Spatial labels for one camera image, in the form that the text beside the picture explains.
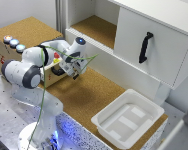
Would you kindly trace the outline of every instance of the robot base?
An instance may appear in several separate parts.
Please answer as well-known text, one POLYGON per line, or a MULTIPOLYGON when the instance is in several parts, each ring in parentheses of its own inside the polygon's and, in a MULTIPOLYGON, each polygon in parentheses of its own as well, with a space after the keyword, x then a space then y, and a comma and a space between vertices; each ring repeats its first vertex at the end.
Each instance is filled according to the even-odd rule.
MULTIPOLYGON (((18 150, 27 150, 29 144, 28 138, 33 132, 35 126, 36 126, 36 122, 31 123, 20 132, 18 137, 18 150)), ((59 138, 59 146, 61 147, 62 145, 63 145, 63 138, 62 139, 59 138)), ((42 147, 35 148, 30 144, 28 150, 43 150, 43 148, 42 147)))

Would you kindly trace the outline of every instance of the door handle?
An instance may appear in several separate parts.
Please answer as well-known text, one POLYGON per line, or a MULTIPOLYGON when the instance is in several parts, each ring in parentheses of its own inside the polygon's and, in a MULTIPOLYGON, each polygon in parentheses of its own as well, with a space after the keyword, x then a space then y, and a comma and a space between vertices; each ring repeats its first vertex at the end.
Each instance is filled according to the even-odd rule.
POLYGON ((141 48, 141 53, 139 56, 139 63, 142 64, 144 61, 147 60, 147 57, 145 56, 146 50, 147 50, 147 45, 148 45, 148 40, 153 37, 153 34, 150 32, 147 32, 147 36, 143 40, 142 48, 141 48))

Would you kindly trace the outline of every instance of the white wall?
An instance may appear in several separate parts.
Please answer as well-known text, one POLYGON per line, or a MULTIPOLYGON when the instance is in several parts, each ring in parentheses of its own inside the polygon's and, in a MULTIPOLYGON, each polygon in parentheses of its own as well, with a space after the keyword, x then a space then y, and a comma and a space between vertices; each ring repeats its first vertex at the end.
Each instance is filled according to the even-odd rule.
POLYGON ((55 0, 0 0, 0 28, 30 16, 56 29, 55 0))
POLYGON ((183 112, 188 110, 188 77, 176 90, 171 90, 167 102, 183 112))

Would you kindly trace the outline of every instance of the yellow object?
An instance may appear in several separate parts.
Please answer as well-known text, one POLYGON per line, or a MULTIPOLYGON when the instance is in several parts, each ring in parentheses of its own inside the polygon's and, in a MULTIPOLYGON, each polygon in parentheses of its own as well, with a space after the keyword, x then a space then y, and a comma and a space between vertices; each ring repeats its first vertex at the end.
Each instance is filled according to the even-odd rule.
POLYGON ((60 62, 60 60, 58 58, 54 58, 53 62, 58 63, 58 62, 60 62))

